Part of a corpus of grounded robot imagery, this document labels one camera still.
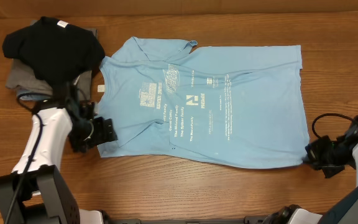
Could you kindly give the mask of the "light blue printed t-shirt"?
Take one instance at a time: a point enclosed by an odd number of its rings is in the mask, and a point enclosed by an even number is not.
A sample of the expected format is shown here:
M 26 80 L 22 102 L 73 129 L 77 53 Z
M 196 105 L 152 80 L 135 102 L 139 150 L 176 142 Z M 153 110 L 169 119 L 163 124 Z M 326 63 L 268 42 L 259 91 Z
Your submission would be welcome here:
M 310 137 L 301 48 L 131 37 L 103 59 L 101 157 L 167 155 L 246 169 L 298 166 Z

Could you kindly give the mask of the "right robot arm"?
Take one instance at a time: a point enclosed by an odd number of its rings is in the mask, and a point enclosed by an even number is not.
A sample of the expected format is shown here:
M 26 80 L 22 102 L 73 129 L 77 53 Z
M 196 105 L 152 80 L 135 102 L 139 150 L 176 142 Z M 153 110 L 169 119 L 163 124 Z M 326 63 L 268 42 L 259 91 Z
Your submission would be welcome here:
M 349 129 L 335 141 L 329 136 L 318 135 L 315 130 L 316 122 L 328 116 L 344 118 L 351 122 Z M 345 166 L 351 166 L 356 170 L 356 188 L 324 215 L 309 212 L 299 205 L 290 205 L 267 216 L 263 223 L 358 223 L 358 115 L 351 118 L 338 113 L 325 113 L 316 117 L 311 127 L 317 140 L 305 147 L 307 152 L 305 163 L 314 170 L 323 171 L 327 179 L 343 171 Z

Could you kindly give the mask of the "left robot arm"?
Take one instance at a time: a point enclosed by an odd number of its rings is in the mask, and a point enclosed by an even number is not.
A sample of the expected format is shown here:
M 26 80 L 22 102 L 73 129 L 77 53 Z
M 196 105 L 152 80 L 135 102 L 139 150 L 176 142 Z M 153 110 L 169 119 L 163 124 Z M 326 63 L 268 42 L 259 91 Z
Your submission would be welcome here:
M 64 181 L 60 166 L 65 143 L 74 152 L 117 140 L 111 119 L 96 116 L 96 103 L 81 101 L 72 83 L 55 86 L 33 108 L 32 130 L 23 155 L 0 176 L 0 212 L 5 224 L 112 222 L 103 210 L 83 210 Z

